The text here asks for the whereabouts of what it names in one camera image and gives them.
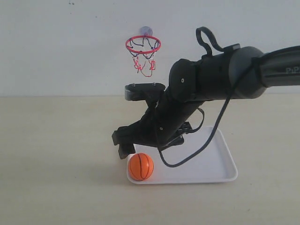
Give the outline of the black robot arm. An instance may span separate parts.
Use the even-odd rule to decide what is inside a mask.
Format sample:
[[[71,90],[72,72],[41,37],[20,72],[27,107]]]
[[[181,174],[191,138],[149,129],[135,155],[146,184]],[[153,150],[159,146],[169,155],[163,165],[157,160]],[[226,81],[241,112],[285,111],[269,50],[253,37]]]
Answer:
[[[135,153],[136,145],[163,151],[184,143],[195,132],[188,118],[209,101],[255,99],[267,88],[298,86],[298,46],[263,53],[255,47],[235,47],[199,61],[180,59],[169,73],[169,84],[140,83],[125,86],[125,99],[145,101],[147,110],[135,123],[112,134],[121,159]]]

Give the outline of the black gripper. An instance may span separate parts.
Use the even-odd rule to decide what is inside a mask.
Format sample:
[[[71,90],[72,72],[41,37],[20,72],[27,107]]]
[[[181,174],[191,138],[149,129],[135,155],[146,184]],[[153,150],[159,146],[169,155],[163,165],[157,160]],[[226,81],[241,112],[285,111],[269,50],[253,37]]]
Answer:
[[[114,145],[119,145],[120,159],[135,154],[135,144],[170,148],[184,143],[184,134],[191,130],[188,118],[188,104],[171,97],[169,90],[161,93],[159,100],[149,105],[137,122],[119,127],[112,134]]]

